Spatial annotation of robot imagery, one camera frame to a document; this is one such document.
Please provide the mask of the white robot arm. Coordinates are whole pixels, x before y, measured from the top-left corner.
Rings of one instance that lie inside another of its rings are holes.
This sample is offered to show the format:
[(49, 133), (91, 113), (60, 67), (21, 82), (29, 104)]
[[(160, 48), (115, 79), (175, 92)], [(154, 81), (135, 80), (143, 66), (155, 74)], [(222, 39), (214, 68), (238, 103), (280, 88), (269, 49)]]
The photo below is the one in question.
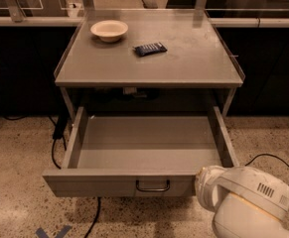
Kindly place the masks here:
[(201, 207), (214, 214), (217, 238), (289, 238), (282, 220), (289, 210), (289, 185), (251, 167), (209, 166), (196, 175)]

